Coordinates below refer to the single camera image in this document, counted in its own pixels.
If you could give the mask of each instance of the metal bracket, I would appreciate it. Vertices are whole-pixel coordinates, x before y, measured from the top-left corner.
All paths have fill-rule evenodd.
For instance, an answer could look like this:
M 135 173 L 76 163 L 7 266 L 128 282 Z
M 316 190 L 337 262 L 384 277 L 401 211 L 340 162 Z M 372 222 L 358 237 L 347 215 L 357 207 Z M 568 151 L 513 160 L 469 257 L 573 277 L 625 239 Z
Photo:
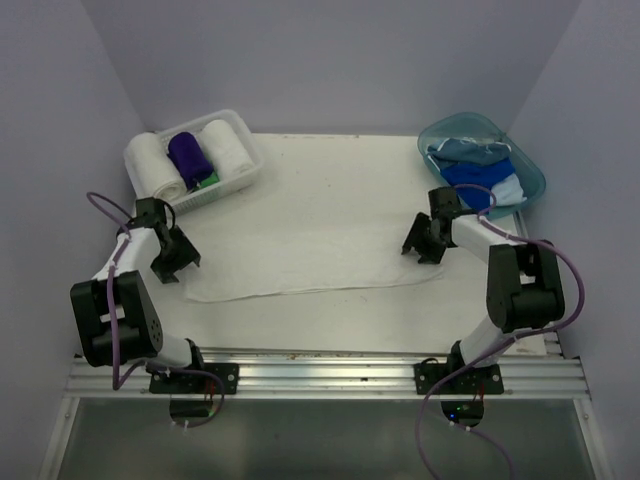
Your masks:
M 204 370 L 220 378 L 225 395 L 235 395 L 238 390 L 240 367 L 237 363 L 205 363 Z M 150 393 L 189 395 L 204 394 L 207 378 L 195 375 L 154 374 L 149 384 Z
M 430 362 L 430 359 L 416 363 L 413 366 L 416 393 L 426 395 L 429 389 L 442 378 L 451 373 L 450 365 L 446 363 Z M 500 367 L 473 368 L 440 387 L 438 395 L 474 395 L 484 386 L 484 395 L 501 395 L 504 393 Z
M 440 263 L 447 245 L 435 238 L 430 229 L 431 218 L 429 215 L 419 212 L 402 245 L 402 255 L 406 255 L 413 249 L 420 255 L 418 263 Z

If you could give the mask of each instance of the white basket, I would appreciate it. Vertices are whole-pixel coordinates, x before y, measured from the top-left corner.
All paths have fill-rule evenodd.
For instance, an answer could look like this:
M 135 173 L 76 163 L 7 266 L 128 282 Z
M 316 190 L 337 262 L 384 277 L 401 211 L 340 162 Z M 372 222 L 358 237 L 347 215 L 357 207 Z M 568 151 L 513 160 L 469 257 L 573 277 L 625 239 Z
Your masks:
M 260 169 L 264 165 L 264 157 L 258 148 L 249 128 L 244 123 L 240 115 L 238 115 L 233 110 L 220 110 L 219 112 L 212 113 L 210 115 L 206 115 L 204 117 L 197 118 L 195 120 L 191 120 L 190 122 L 183 123 L 182 125 L 178 125 L 177 127 L 170 128 L 168 130 L 164 130 L 162 132 L 158 132 L 157 135 L 160 137 L 162 144 L 164 145 L 165 150 L 167 149 L 167 145 L 169 140 L 173 138 L 176 134 L 180 132 L 190 132 L 195 135 L 196 139 L 199 140 L 198 136 L 200 131 L 213 120 L 225 120 L 238 138 L 242 142 L 242 145 L 249 153 L 249 157 L 251 157 L 251 161 L 254 163 L 254 167 L 242 174 L 238 175 L 235 178 L 228 178 L 226 180 L 221 180 L 214 185 L 210 185 L 202 190 L 198 190 L 197 192 L 189 193 L 184 197 L 171 202 L 171 206 L 176 211 L 176 214 L 186 213 L 191 210 L 194 210 L 198 207 L 202 207 L 207 203 L 211 203 L 219 198 L 225 197 L 231 193 L 237 192 L 245 187 L 248 187 L 253 182 L 256 181 L 258 174 L 260 173 Z M 136 192 L 136 197 L 144 197 L 145 193 L 142 190 L 140 185 L 140 180 L 138 179 L 138 175 L 134 168 L 131 166 L 131 161 L 128 158 L 128 155 L 125 150 L 124 154 L 124 165 L 127 169 L 127 173 L 129 174 L 129 179 L 131 180 L 131 184 L 133 185 L 133 190 Z

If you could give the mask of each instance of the white towel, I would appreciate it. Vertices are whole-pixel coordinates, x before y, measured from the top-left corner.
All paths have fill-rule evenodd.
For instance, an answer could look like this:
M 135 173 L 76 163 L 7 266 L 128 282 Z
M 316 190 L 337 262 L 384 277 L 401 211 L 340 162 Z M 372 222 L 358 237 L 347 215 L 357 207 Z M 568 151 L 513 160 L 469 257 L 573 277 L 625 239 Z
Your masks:
M 141 133 L 133 137 L 124 150 L 124 159 L 136 173 L 142 196 L 173 202 L 187 194 L 184 180 L 156 134 Z
M 238 177 L 255 167 L 233 128 L 224 120 L 209 122 L 198 134 L 198 140 L 220 180 Z
M 412 285 L 439 265 L 400 255 L 408 225 L 353 225 L 318 231 L 226 235 L 216 224 L 194 242 L 200 268 L 185 269 L 185 296 L 198 302 L 345 288 Z
M 524 196 L 524 190 L 522 190 L 520 180 L 515 173 L 512 173 L 503 181 L 496 183 L 491 188 L 491 191 L 496 196 L 496 205 L 498 207 L 518 205 L 527 199 L 527 197 Z

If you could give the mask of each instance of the blue cloth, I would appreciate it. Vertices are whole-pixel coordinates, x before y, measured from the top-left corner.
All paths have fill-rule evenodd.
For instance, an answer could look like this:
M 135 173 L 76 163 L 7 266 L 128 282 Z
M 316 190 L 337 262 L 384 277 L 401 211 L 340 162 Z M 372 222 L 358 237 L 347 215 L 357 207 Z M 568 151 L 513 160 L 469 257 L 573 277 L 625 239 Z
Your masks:
M 515 173 L 515 169 L 509 158 L 505 158 L 488 166 L 475 165 L 473 163 L 456 163 L 451 167 L 440 170 L 440 175 L 442 175 L 451 186 L 462 183 L 472 183 L 474 185 L 481 185 L 489 190 L 491 190 L 496 183 L 503 181 L 513 173 Z M 457 193 L 469 207 L 476 211 L 487 208 L 491 203 L 490 195 L 480 190 L 461 188 Z
M 508 158 L 511 149 L 506 143 L 494 142 L 480 145 L 473 139 L 447 138 L 440 143 L 429 145 L 427 153 L 434 157 L 442 170 L 459 162 L 493 165 Z

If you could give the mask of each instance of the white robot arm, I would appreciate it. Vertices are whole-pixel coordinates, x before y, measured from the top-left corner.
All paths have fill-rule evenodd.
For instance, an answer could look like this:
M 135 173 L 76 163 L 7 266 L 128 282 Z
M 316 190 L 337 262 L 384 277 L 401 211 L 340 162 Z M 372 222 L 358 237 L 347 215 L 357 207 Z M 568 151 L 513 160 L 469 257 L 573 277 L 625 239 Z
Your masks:
M 461 247 L 488 265 L 486 313 L 480 324 L 454 343 L 447 366 L 416 365 L 416 377 L 430 377 L 427 383 L 433 384 L 503 344 L 506 338 L 524 330 L 541 329 L 562 318 L 564 296 L 553 253 L 537 245 L 513 242 L 489 230 L 473 211 L 462 208 L 451 187 L 430 191 L 429 201 L 431 217 L 424 213 L 416 216 L 402 253 L 415 250 L 419 263 L 440 263 L 447 248 Z M 482 369 L 493 377 L 504 350 L 476 364 L 472 381 L 466 384 L 477 388 L 483 381 Z M 457 387 L 450 386 L 449 393 L 468 393 L 465 389 L 456 390 L 461 384 L 465 384 L 464 378 Z
M 177 282 L 175 272 L 200 262 L 200 254 L 174 223 L 167 226 L 164 202 L 146 198 L 136 202 L 137 216 L 118 232 L 116 248 L 91 280 L 71 288 L 71 303 L 84 356 L 90 365 L 112 364 L 112 332 L 107 305 L 107 277 L 115 264 L 113 294 L 118 317 L 120 363 L 149 360 L 157 367 L 203 369 L 195 344 L 166 335 L 145 282 Z M 129 240 L 117 264 L 116 252 Z

